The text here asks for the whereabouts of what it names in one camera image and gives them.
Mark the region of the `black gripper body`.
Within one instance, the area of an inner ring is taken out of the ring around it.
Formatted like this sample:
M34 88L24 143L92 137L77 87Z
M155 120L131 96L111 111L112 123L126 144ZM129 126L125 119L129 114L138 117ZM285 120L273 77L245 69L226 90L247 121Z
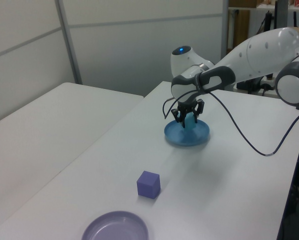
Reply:
M198 101L196 99L194 99L191 102L181 102L178 101L177 102L177 109L179 112L186 112L186 113L190 113L190 112L197 112L198 111Z

